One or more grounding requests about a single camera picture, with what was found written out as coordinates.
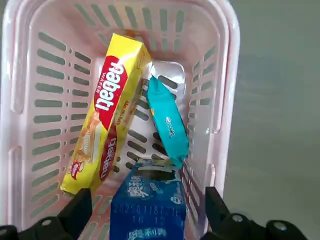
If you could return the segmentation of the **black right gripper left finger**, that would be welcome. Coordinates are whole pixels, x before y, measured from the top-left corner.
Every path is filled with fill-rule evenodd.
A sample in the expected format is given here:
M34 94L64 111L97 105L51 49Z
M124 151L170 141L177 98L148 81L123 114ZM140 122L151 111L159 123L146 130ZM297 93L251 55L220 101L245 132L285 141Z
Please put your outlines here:
M77 240L93 213L89 188L82 188L56 216L45 217L31 227L18 231L14 225L2 225L2 240Z

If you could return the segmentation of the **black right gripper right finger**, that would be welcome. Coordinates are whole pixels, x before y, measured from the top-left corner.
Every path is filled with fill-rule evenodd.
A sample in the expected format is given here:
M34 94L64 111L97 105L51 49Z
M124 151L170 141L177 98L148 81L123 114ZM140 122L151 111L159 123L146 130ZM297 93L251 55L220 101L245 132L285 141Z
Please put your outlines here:
M210 230L205 240L307 240L294 224L285 220L269 220L265 226L227 208L217 189L205 188L205 213Z

